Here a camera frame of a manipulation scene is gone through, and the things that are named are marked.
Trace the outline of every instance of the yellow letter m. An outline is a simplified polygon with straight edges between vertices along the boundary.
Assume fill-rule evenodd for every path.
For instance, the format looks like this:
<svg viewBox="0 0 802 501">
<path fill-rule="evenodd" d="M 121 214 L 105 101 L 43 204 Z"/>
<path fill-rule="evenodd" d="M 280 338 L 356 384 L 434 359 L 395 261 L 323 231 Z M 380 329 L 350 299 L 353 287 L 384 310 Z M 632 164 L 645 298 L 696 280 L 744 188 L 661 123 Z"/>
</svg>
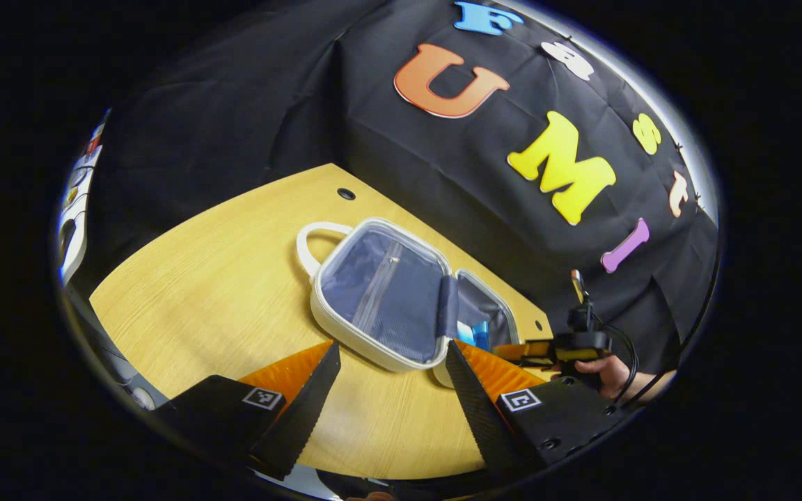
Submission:
<svg viewBox="0 0 802 501">
<path fill-rule="evenodd" d="M 547 193 L 570 184 L 565 191 L 553 194 L 553 206 L 570 225 L 580 222 L 580 215 L 602 188 L 615 184 L 617 178 L 602 157 L 575 162 L 577 155 L 576 127 L 555 111 L 547 113 L 550 125 L 528 149 L 510 153 L 506 161 L 528 181 L 537 179 L 537 168 L 547 161 L 540 191 Z"/>
</svg>

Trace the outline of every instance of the orange letter u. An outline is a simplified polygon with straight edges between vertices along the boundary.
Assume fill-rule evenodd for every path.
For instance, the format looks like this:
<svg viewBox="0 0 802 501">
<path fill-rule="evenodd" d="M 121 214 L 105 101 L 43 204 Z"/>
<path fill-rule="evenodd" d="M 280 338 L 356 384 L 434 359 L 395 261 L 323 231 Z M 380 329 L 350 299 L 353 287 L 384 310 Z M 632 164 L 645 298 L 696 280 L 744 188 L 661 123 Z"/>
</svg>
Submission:
<svg viewBox="0 0 802 501">
<path fill-rule="evenodd" d="M 497 89 L 510 88 L 509 83 L 491 70 L 476 66 L 475 79 L 458 96 L 446 99 L 432 92 L 429 84 L 446 67 L 462 64 L 459 55 L 432 44 L 420 44 L 420 53 L 407 61 L 395 74 L 395 89 L 405 101 L 433 115 L 444 118 L 462 118 L 476 111 Z"/>
</svg>

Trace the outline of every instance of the person's hand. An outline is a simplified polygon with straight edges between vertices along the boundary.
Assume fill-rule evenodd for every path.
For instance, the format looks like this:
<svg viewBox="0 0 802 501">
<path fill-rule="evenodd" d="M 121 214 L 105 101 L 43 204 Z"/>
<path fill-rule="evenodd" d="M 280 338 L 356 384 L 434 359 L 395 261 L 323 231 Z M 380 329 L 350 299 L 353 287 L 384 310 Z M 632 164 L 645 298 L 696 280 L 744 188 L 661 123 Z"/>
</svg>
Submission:
<svg viewBox="0 0 802 501">
<path fill-rule="evenodd" d="M 398 499 L 387 492 L 370 492 L 367 498 L 348 498 L 346 501 L 398 501 Z"/>
<path fill-rule="evenodd" d="M 599 395 L 606 399 L 614 400 L 624 389 L 624 384 L 627 383 L 627 377 L 630 377 L 630 368 L 620 358 L 614 355 L 599 358 L 590 362 L 581 362 L 580 360 L 574 363 L 574 368 L 579 373 L 584 374 L 599 374 L 599 379 L 602 380 L 602 388 L 599 389 Z M 551 380 L 556 380 L 561 377 L 561 374 L 555 374 Z"/>
</svg>

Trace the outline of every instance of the black backdrop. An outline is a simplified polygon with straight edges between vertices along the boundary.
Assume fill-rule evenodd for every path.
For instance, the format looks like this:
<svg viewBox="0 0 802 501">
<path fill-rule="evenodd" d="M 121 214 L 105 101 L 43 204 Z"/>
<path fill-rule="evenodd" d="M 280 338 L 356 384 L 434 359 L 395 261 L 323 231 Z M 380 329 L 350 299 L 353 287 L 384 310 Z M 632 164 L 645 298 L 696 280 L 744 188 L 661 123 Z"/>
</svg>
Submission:
<svg viewBox="0 0 802 501">
<path fill-rule="evenodd" d="M 802 166 L 802 152 L 784 147 L 802 141 L 802 8 L 553 6 L 681 99 L 716 158 L 732 166 L 720 172 L 732 232 L 709 332 L 669 393 L 525 498 L 802 498 L 802 267 L 787 264 L 801 256 L 802 232 L 783 231 L 802 225 L 802 169 L 795 179 L 784 168 Z M 248 6 L 7 7 L 0 6 L 0 221 L 13 225 L 0 232 L 0 491 L 29 499 L 265 498 L 134 424 L 80 361 L 54 305 L 52 270 L 42 265 L 63 171 L 102 109 L 166 55 Z M 645 28 L 636 31 L 636 22 Z M 32 75 L 33 85 L 22 86 L 20 75 Z M 25 113 L 28 90 L 35 95 Z"/>
<path fill-rule="evenodd" d="M 90 295 L 173 226 L 334 162 L 530 298 L 557 332 L 576 300 L 569 270 L 580 270 L 599 316 L 633 340 L 640 370 L 675 367 L 707 297 L 718 237 L 670 134 L 642 96 L 591 54 L 589 82 L 548 65 L 541 42 L 569 44 L 556 32 L 529 20 L 490 37 L 455 29 L 456 20 L 459 7 L 440 0 L 265 2 L 146 75 L 112 104 L 73 285 Z M 426 114 L 391 83 L 422 42 L 490 67 L 510 89 L 459 120 Z M 464 67 L 443 71 L 430 88 L 458 94 L 471 81 Z M 506 163 L 544 130 L 548 110 L 579 128 L 577 159 L 603 156 L 614 165 L 615 184 L 577 226 Z M 653 155 L 633 138 L 631 124 L 643 112 L 659 124 Z M 680 218 L 668 208 L 673 170 L 688 182 Z M 638 218 L 650 240 L 605 272 L 599 257 Z M 613 348 L 628 359 L 620 343 Z"/>
</svg>

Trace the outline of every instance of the mesh pocket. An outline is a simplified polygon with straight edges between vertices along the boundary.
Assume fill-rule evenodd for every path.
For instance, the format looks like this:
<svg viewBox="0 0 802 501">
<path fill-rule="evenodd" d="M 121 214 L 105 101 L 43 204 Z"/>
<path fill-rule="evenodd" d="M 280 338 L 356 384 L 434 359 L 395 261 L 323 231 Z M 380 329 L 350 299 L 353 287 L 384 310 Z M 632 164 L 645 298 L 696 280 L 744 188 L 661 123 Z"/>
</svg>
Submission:
<svg viewBox="0 0 802 501">
<path fill-rule="evenodd" d="M 383 232 L 364 232 L 328 275 L 327 304 L 386 348 L 415 362 L 435 356 L 443 269 Z"/>
<path fill-rule="evenodd" d="M 439 264 L 403 248 L 388 286 L 376 305 L 372 325 L 362 329 L 398 355 L 416 362 L 435 356 L 439 290 L 443 271 Z"/>
</svg>

